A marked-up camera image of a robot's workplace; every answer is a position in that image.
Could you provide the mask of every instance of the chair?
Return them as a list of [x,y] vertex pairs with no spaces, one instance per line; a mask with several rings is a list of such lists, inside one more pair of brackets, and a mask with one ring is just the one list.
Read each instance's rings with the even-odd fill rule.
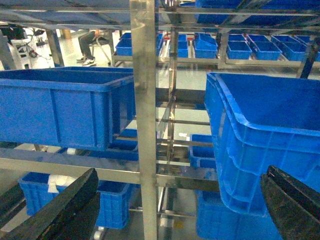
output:
[[111,65],[111,60],[110,60],[110,58],[108,57],[106,51],[103,49],[102,46],[109,44],[109,42],[110,42],[110,41],[104,39],[103,36],[98,36],[98,37],[95,39],[95,42],[89,45],[89,47],[92,47],[92,51],[91,51],[92,56],[94,56],[95,47],[96,47],[96,46],[98,46],[98,47],[102,50],[103,54],[105,55],[106,59],[108,60],[108,66]]

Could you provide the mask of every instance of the horizontal metal bar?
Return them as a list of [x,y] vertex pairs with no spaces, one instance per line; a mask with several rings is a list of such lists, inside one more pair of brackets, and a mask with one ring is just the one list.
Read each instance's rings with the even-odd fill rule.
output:
[[[121,62],[132,62],[132,56],[119,56],[114,55],[116,61]],[[159,63],[168,63],[168,57],[159,57]],[[185,57],[178,57],[178,63],[180,64],[201,64],[201,65],[218,65],[219,59],[212,59],[212,58],[185,58]],[[263,66],[263,67],[280,67],[280,68],[299,68],[300,62],[299,61],[288,61],[282,57],[282,60],[273,61],[273,60],[257,60],[257,59],[249,59],[249,60],[242,60],[242,59],[227,59],[227,65],[234,65],[234,66]],[[319,68],[320,62],[315,62],[314,67]]]
[[[117,137],[118,140],[127,140],[127,141],[137,141],[136,137],[130,136],[119,136]],[[213,147],[211,142],[201,142],[201,141],[186,141],[186,140],[168,140],[165,138],[160,138],[156,140],[159,144],[173,144],[182,145],[182,146],[199,146],[199,147]]]
[[[132,56],[122,56],[117,55],[116,53],[113,55],[113,59],[115,62],[132,62]],[[158,63],[168,64],[170,62],[169,57],[159,57]],[[206,65],[217,65],[218,59],[214,58],[191,58],[191,57],[178,57],[177,62],[179,64],[206,64]]]
[[178,7],[175,11],[159,8],[159,13],[166,14],[206,14],[206,15],[259,15],[259,16],[318,16],[317,10],[286,10],[286,9],[227,9]]
[[[0,10],[24,12],[60,12],[60,13],[123,13],[129,7],[89,7],[89,6],[1,6]],[[195,8],[177,7],[165,9],[160,7],[162,14],[210,14],[210,15],[261,15],[261,16],[317,16],[317,10],[286,10],[286,9],[228,9],[228,8]]]
[[166,123],[174,123],[174,124],[189,124],[189,125],[201,125],[201,126],[210,126],[209,122],[205,121],[187,121],[187,120],[163,120]]
[[138,162],[90,156],[0,148],[0,168],[73,177],[95,168],[100,180],[140,183]]
[[[129,211],[142,213],[143,209],[142,209],[142,207],[136,207],[136,208],[129,208]],[[193,218],[194,219],[197,217],[196,213],[178,212],[178,211],[170,211],[170,210],[160,210],[157,212],[157,214],[178,217],[178,218]]]
[[[23,26],[36,26],[39,25],[39,28],[46,28],[45,25],[55,26],[56,29],[65,29],[65,28],[80,28],[80,29],[106,29],[106,28],[115,28],[122,30],[130,30],[131,26],[128,23],[95,23],[95,24],[87,24],[86,21],[75,22],[75,23],[66,23],[63,21],[43,21],[43,20],[16,20],[16,19],[3,19],[3,21],[8,23],[13,23],[17,25]],[[196,22],[184,22],[177,24],[168,24],[168,23],[160,23],[158,25],[158,29],[160,31],[168,31],[172,27],[179,28],[180,32],[207,32],[207,29],[211,30],[228,30],[228,31],[245,31],[248,34],[255,33],[263,33],[270,34],[274,31],[284,30],[285,32],[294,31],[296,34],[303,33],[305,35],[316,35],[318,31],[320,31],[320,26],[290,26],[287,28],[281,28],[277,25],[269,26],[269,25],[214,25],[214,24],[205,24],[205,23],[196,23]]]
[[174,170],[175,166],[170,166],[170,175],[160,173],[156,175],[156,185],[166,188],[197,189],[208,192],[219,192],[217,180],[205,179],[208,171],[215,172],[209,168],[197,168],[191,166],[181,166]]

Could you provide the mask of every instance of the floor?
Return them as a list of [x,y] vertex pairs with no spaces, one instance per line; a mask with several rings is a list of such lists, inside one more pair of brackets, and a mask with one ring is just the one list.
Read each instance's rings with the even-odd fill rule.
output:
[[[74,35],[72,39],[61,39],[60,46],[62,50],[62,56],[65,63],[65,66],[80,66],[76,63],[76,58],[80,57],[80,48],[78,44],[78,36]],[[114,33],[114,45],[119,41],[119,33]],[[109,46],[104,46],[106,52],[110,54]],[[37,57],[31,59],[31,65],[33,68],[50,68],[53,66],[53,61],[49,57],[50,50],[48,45],[45,45],[43,48],[38,48],[37,52],[41,54],[42,57]],[[95,49],[95,54],[98,67],[107,67],[107,60],[103,55],[102,51],[97,47]],[[120,67],[131,68],[132,63],[126,62]],[[193,89],[193,90],[205,90],[206,86],[206,72],[212,71],[212,68],[203,68],[197,64],[193,65],[180,65],[177,72],[177,88],[178,89]],[[233,70],[220,70],[219,72],[227,73],[240,73],[240,74],[257,74],[257,75],[268,75],[268,76],[277,76],[277,77],[296,77],[296,69],[291,68],[268,68],[268,67],[235,67]],[[159,88],[168,88],[169,86],[169,66],[164,64],[158,68],[158,87]],[[320,75],[317,72],[314,72],[310,75],[310,79],[320,80]],[[164,112],[163,108],[159,110],[159,117],[162,117]],[[208,122],[208,114],[206,111],[201,110],[186,110],[186,109],[177,109],[175,112],[175,117],[177,120],[193,120]],[[129,128],[134,128],[136,126],[135,121],[133,121]],[[209,126],[197,126],[197,125],[186,125],[186,124],[176,124],[174,137],[177,140],[186,140],[189,138],[190,134],[211,134]],[[196,196],[195,193],[191,190],[179,189],[177,191],[176,198],[174,199],[174,210],[178,212],[187,212],[187,213],[196,213]],[[19,224],[19,222],[26,219],[26,213],[22,212],[20,219],[14,221],[10,226],[6,226],[6,230],[10,230],[13,226]],[[166,230],[172,228],[172,237],[173,240],[197,240],[200,239],[196,234],[196,219],[194,217],[190,218],[181,218],[176,217],[173,221],[177,221],[179,224],[172,224],[168,228],[167,224],[160,221],[159,227],[159,236],[160,239],[168,239],[166,235]],[[143,219],[141,212],[130,212],[130,223],[123,230],[114,230],[108,229],[105,232],[105,240],[142,240],[143,239]]]

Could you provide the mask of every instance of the plastic bin rim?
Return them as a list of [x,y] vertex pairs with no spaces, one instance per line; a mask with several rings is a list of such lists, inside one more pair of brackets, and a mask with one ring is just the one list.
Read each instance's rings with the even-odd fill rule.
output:
[[96,84],[96,83],[79,83],[79,82],[56,82],[56,81],[41,81],[41,80],[23,80],[2,78],[0,86],[21,87],[21,88],[36,88],[36,89],[55,89],[55,90],[75,90],[85,92],[108,92],[111,89],[119,88],[123,85],[134,81],[134,76],[125,76],[111,82]]
[[[19,184],[32,184],[32,185],[37,185],[37,186],[49,186],[48,183],[44,183],[44,182],[36,182],[36,181],[26,181],[26,180],[24,180],[24,178],[26,176],[28,176],[29,174],[40,174],[40,172],[28,172],[27,174],[25,174],[25,175],[23,175],[22,177],[19,178],[19,180],[18,180]],[[99,193],[110,194],[110,195],[113,195],[113,196],[121,196],[121,195],[126,193],[128,188],[130,187],[130,185],[131,185],[131,183],[125,183],[122,191],[120,191],[120,192],[101,191],[101,190],[98,190],[98,192]],[[59,186],[59,185],[57,185],[57,187],[64,188],[64,189],[67,188],[66,186]]]
[[[258,48],[258,51],[261,52],[261,53],[270,53],[270,52],[276,52],[276,53],[282,53],[282,51],[271,41],[253,41],[252,42],[257,48]],[[263,44],[269,44],[269,45],[273,45],[274,46],[274,50],[269,50],[269,51],[263,51],[259,48],[259,46],[257,45],[257,43],[263,43]]]
[[[190,134],[190,140],[193,139],[193,136],[207,136],[207,137],[211,137],[211,135],[208,135],[208,134],[196,134],[196,133],[193,133],[193,134]],[[215,157],[195,157],[194,155],[194,148],[195,146],[188,146],[188,151],[189,151],[189,155],[191,157],[194,157],[194,158],[198,158],[198,159],[203,159],[203,160],[215,160],[216,158]]]
[[[248,50],[232,50],[231,47],[229,46],[229,42],[232,42],[232,43],[245,43],[246,46],[248,47]],[[248,44],[247,44],[246,41],[229,41],[229,42],[228,42],[228,48],[229,48],[230,51],[234,51],[234,52],[245,52],[245,53],[251,52],[251,53],[252,53],[252,50],[251,50],[251,48],[248,46]]]
[[211,77],[212,80],[217,81],[218,84],[221,86],[222,91],[226,97],[226,99],[231,103],[230,107],[234,112],[234,116],[237,122],[240,124],[254,129],[254,130],[260,130],[260,131],[269,131],[269,132],[279,132],[279,133],[287,133],[287,134],[299,134],[299,135],[307,135],[307,136],[317,136],[320,137],[320,131],[317,130],[308,130],[308,129],[300,129],[300,128],[291,128],[291,127],[283,127],[283,126],[270,126],[270,125],[261,125],[256,123],[250,123],[244,114],[242,113],[239,105],[237,104],[236,100],[232,97],[232,94],[230,93],[227,85],[224,83],[223,78],[221,76],[223,75],[238,75],[243,76],[243,74],[236,74],[236,73],[216,73],[216,72],[209,72],[207,73],[208,76]]
[[282,43],[286,48],[288,48],[291,52],[293,52],[293,53],[305,53],[306,51],[304,50],[304,51],[301,51],[301,50],[299,50],[299,51],[295,51],[295,50],[293,50],[292,48],[290,48],[290,45],[291,44],[300,44],[301,46],[303,46],[303,47],[307,47],[306,45],[304,45],[303,43],[301,43],[301,42],[283,42]]

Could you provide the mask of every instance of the metal shelf frame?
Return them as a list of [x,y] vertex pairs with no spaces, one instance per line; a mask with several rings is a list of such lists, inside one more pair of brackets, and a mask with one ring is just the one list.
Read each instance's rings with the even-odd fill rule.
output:
[[[160,215],[167,218],[184,215],[183,213],[177,214],[172,209],[171,196],[174,195],[177,188],[219,191],[217,181],[204,179],[206,169],[194,169],[188,166],[186,162],[186,158],[188,158],[186,146],[207,145],[205,143],[174,139],[176,123],[209,124],[207,122],[179,121],[175,119],[175,110],[177,108],[199,109],[199,105],[202,105],[202,110],[204,110],[205,94],[204,91],[176,89],[178,63],[212,64],[217,65],[219,69],[231,66],[295,67],[298,68],[297,77],[308,78],[319,51],[320,12],[317,10],[260,9],[270,1],[243,0],[236,9],[179,7],[179,0],[170,0],[168,4],[162,2],[160,7],[157,7],[156,0],[129,0],[129,8],[0,6],[0,13],[3,13],[4,16],[6,11],[14,11],[17,14],[21,11],[130,14],[130,22],[120,23],[109,19],[105,23],[95,25],[88,25],[85,22],[70,23],[40,19],[16,20],[10,19],[10,17],[2,20],[22,26],[47,28],[52,58],[57,66],[64,66],[64,62],[58,36],[52,29],[79,27],[81,29],[131,30],[132,57],[118,56],[113,51],[113,43],[110,48],[114,64],[116,62],[133,61],[137,140],[139,146],[139,162],[0,148],[0,168],[77,177],[93,167],[96,168],[100,180],[141,184],[143,210],[137,208],[136,211],[142,211],[143,214],[144,239],[158,239]],[[219,14],[229,15],[229,17],[220,25],[201,24],[195,21],[194,14]],[[162,15],[166,21],[157,22],[157,15]],[[274,26],[242,24],[245,19],[253,15],[293,16],[295,18],[293,21]],[[220,58],[179,58],[179,32],[204,32],[208,31],[207,29],[219,34]],[[156,56],[156,35],[160,30],[170,31],[170,57],[158,58]],[[229,33],[242,32],[264,35],[279,33],[304,34],[315,36],[315,38],[309,44],[305,59],[302,62],[227,59],[226,49]],[[1,61],[3,65],[8,66],[7,69],[10,68],[11,63],[7,55],[5,57],[2,56]],[[156,69],[158,63],[169,64],[168,89],[157,88]],[[163,116],[158,116],[157,107],[165,108]],[[166,139],[164,139],[165,130],[168,132],[168,138]],[[161,146],[157,152],[157,145],[159,144]],[[158,188],[161,188],[160,196],[158,196]]]

